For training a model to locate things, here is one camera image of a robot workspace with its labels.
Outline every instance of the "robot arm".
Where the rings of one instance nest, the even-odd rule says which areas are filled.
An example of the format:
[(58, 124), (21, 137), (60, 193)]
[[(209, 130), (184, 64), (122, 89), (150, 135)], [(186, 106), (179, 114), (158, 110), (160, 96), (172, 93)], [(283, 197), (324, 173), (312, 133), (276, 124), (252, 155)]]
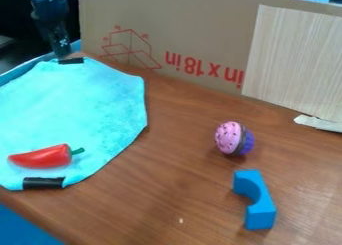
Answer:
[(69, 55), (70, 39), (64, 24), (64, 18), (69, 11), (67, 0), (31, 0), (31, 4), (31, 17), (44, 40), (50, 42), (58, 58)]

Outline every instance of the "teal towel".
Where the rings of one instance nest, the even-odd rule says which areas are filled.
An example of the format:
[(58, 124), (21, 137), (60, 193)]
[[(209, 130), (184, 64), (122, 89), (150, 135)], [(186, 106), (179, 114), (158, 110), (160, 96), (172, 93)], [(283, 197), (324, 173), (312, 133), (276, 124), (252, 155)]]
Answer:
[[(144, 81), (85, 58), (83, 64), (38, 63), (0, 87), (0, 185), (22, 190), (26, 177), (65, 177), (62, 187), (93, 175), (147, 125)], [(11, 154), (67, 143), (85, 152), (65, 167), (36, 170)]]

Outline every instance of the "black tape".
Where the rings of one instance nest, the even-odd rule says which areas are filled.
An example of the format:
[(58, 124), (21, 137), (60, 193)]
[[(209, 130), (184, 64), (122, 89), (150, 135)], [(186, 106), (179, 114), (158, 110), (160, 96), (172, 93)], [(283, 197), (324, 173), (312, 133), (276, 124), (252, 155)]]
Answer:
[(42, 178), (42, 177), (25, 177), (23, 182), (24, 189), (56, 189), (62, 188), (65, 177)]
[(60, 65), (83, 64), (83, 63), (84, 63), (83, 57), (58, 60), (58, 64)]

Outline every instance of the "brown cardboard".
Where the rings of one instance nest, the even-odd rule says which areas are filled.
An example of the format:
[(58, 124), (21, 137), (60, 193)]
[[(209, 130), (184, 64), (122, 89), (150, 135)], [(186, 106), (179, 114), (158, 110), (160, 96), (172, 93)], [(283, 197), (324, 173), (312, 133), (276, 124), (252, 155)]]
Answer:
[(240, 94), (260, 4), (342, 16), (301, 0), (80, 0), (83, 50)]

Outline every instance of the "green pepper stem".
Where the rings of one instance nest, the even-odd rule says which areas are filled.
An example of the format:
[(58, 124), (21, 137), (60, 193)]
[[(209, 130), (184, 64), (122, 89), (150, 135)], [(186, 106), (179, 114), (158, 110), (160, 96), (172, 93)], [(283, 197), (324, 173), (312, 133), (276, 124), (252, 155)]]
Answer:
[(76, 155), (76, 154), (79, 154), (79, 153), (83, 153), (85, 150), (83, 147), (81, 148), (78, 148), (77, 150), (74, 150), (74, 151), (71, 151), (71, 155)]

